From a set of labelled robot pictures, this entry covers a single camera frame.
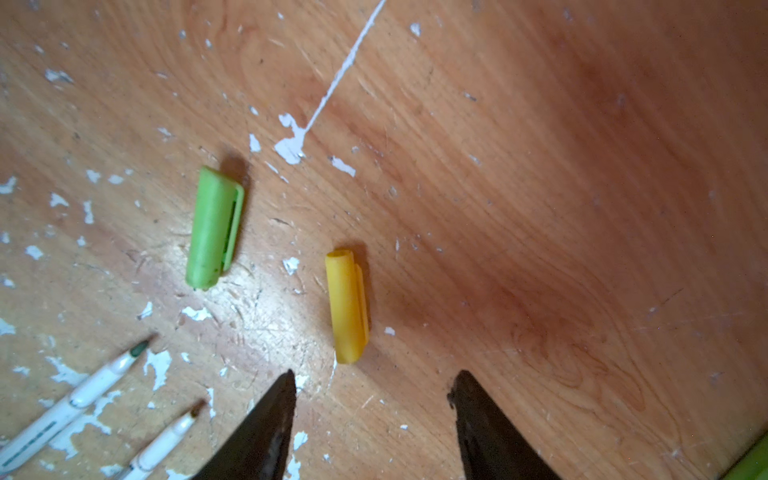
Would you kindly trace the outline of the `yellow pen cap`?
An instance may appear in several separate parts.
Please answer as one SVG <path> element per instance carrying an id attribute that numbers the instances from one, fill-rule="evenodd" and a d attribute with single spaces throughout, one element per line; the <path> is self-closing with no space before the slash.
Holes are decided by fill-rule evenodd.
<path id="1" fill-rule="evenodd" d="M 353 364 L 369 342 L 363 271 L 347 249 L 329 253 L 325 266 L 336 360 Z"/>

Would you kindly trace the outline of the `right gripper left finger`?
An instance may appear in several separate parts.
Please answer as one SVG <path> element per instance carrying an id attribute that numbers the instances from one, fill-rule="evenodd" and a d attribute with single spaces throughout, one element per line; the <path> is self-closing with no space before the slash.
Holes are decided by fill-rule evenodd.
<path id="1" fill-rule="evenodd" d="M 295 374 L 289 369 L 194 477 L 281 479 L 288 463 L 296 401 Z"/>

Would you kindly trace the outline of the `white pen yellow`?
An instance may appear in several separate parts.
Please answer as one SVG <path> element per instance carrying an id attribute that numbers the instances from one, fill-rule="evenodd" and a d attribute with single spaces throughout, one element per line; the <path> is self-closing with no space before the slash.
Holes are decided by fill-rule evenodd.
<path id="1" fill-rule="evenodd" d="M 116 479 L 145 480 L 162 463 L 162 461 L 182 442 L 188 431 L 196 422 L 201 410 L 202 401 L 169 424 L 143 450 L 137 453 L 129 464 L 121 470 Z"/>

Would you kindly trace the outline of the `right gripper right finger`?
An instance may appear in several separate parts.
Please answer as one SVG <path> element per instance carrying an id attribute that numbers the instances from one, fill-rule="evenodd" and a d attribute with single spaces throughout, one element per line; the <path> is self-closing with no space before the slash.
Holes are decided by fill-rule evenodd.
<path id="1" fill-rule="evenodd" d="M 560 479 L 471 372 L 458 373 L 447 398 L 466 478 Z"/>

